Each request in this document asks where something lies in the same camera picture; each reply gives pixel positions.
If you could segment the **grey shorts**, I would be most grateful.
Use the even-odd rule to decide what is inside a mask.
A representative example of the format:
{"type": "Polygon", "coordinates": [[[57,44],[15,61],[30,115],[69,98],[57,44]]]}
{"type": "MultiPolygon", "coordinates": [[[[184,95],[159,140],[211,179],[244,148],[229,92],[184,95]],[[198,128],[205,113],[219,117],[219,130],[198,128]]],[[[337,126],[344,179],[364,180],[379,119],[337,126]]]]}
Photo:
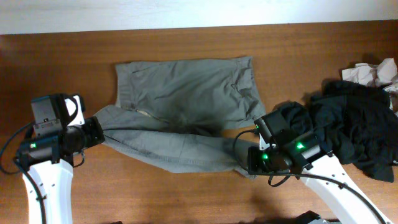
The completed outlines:
{"type": "Polygon", "coordinates": [[[172,173],[240,171],[252,142],[224,138],[265,107],[251,57],[116,65],[115,104],[99,110],[104,144],[172,173]]]}

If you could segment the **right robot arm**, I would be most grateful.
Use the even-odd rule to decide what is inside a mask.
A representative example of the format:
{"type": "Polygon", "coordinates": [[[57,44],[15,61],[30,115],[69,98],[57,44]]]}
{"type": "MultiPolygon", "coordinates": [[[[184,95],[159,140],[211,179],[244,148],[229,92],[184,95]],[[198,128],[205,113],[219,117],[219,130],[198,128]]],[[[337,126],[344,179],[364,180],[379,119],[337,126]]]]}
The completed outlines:
{"type": "Polygon", "coordinates": [[[254,124],[259,132],[259,147],[248,150],[249,174],[301,180],[327,204],[340,223],[391,222],[315,134],[298,134],[278,111],[254,120],[254,124]]]}

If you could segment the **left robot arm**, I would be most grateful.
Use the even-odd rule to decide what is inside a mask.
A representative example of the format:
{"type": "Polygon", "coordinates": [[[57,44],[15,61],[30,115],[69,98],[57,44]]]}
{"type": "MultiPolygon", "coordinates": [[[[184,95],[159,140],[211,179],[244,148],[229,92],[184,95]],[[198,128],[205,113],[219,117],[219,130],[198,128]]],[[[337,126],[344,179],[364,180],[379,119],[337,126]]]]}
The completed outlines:
{"type": "Polygon", "coordinates": [[[31,101],[34,122],[21,142],[15,165],[27,190],[30,223],[72,223],[74,157],[104,142],[96,117],[85,118],[79,94],[31,101]]]}

